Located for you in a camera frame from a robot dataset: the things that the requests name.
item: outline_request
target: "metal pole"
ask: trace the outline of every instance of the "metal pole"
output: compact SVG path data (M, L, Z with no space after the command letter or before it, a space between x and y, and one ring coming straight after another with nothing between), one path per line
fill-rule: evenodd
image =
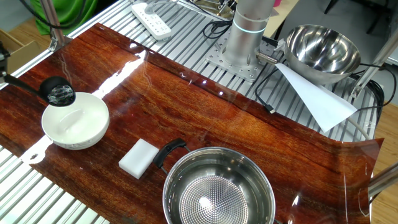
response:
M398 182L398 162L374 176L369 183L369 197L373 197Z
M57 12L55 11L52 0L40 0L40 4L42 5L45 18L48 20L48 22L55 26L59 26L60 21L58 20ZM65 37L63 35L61 29L53 29L50 27L50 30L52 38L49 50L56 51L71 41L71 38Z
M373 61L373 65L381 66L384 62L390 57L390 55L395 51L398 47L398 29L393 33L387 43L383 46L380 52L377 54L376 58ZM362 89L368 84L370 79L376 74L379 68L369 67L366 69L365 74L361 78L359 78L354 84L354 88L351 92L352 98L357 98Z

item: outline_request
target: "metal grating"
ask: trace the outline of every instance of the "metal grating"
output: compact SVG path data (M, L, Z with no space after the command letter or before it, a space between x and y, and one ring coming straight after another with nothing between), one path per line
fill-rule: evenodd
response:
M133 16L130 5L131 3L127 0L119 0L72 32L70 37L74 38L93 24L100 22L219 84L256 100L254 89L274 67L266 65L259 79L249 83L207 63L205 54L217 40L205 39L201 30L210 21L219 19L218 17L206 16L184 2L160 6L156 11L172 29L172 38L157 42ZM282 57L281 53L272 51L268 53L276 58ZM46 50L12 75L21 76L51 54ZM373 106L374 98L368 89L365 89L355 101L349 97L349 93L344 89L347 89L352 82L349 79L339 82L335 86L335 93L353 103L357 108ZM326 87L329 90L333 89L333 86ZM261 88L261 97L278 113L329 138L337 141L364 140L360 132L347 122L342 122L327 133L322 133L307 107L279 72L265 82ZM361 111L352 118L363 126L371 137L374 136L376 110ZM13 156L7 149L0 147L0 223L100 224L109 222Z

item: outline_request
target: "metal mixing bowl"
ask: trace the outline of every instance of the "metal mixing bowl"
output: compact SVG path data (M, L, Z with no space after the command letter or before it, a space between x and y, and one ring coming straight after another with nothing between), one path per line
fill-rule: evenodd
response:
M292 70L316 85L336 83L361 63L359 51L349 39L316 25L298 26L289 32L285 57Z
M261 169L227 148L206 147L182 157L163 189L168 223L272 224L275 198Z

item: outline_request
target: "pot rim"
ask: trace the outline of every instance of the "pot rim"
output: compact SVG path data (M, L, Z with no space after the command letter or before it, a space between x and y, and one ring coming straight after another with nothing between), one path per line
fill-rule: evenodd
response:
M269 196L270 196L270 200L271 200L271 218L268 220L268 224L272 224L274 222L275 219L275 210L276 210L276 206L275 206L275 195L274 195L274 191L272 190L272 186L269 183L266 175L264 174L264 172L260 169L259 166L257 166L257 164L255 162L253 162L251 159L249 159L247 156L245 156L244 154L241 154L238 151L232 150L232 149L228 149L225 147L203 147L200 149L196 149L193 150L191 152L189 152L188 154L186 154L185 156L183 156L181 159L179 159L174 165L173 167L170 169L169 174L166 177L166 180L164 182L164 186L163 186L163 194L162 194L162 199L163 199L163 212L164 215L166 217L167 223L168 224L173 224L173 222L171 221L170 218L170 213L168 210L168 206L167 206L167 199L166 199L166 192L167 192L167 185L170 182L170 178L171 176L173 176L176 172L176 170L178 169L179 164L181 164L182 162L195 157L195 154L202 152L202 151L206 151L206 150L210 150L210 149L219 149L222 151L228 151L228 152L232 152L232 153L236 153L237 155L243 157L244 159L248 160L249 163L260 173L261 177L265 180L266 184L269 186Z

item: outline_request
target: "power strip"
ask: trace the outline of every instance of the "power strip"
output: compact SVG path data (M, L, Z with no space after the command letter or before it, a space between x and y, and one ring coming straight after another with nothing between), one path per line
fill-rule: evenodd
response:
M144 2L134 4L131 6L131 11L156 40L168 39L172 35L172 30L156 13L146 14L147 6L148 4Z

